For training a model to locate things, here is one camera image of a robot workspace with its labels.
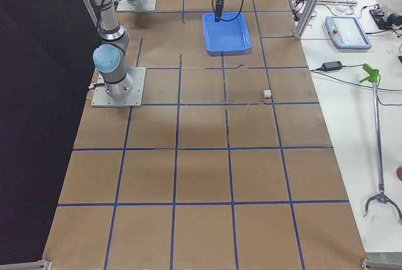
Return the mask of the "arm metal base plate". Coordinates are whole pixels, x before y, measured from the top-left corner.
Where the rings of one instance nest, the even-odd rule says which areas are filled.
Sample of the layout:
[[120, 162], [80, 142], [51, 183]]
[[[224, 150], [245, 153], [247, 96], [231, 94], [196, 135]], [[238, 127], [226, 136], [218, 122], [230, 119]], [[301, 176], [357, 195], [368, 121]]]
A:
[[146, 67], [126, 67], [126, 76], [118, 84], [105, 83], [101, 74], [92, 98], [92, 107], [141, 107]]
[[117, 12], [121, 13], [148, 13], [154, 12], [156, 0], [120, 0]]

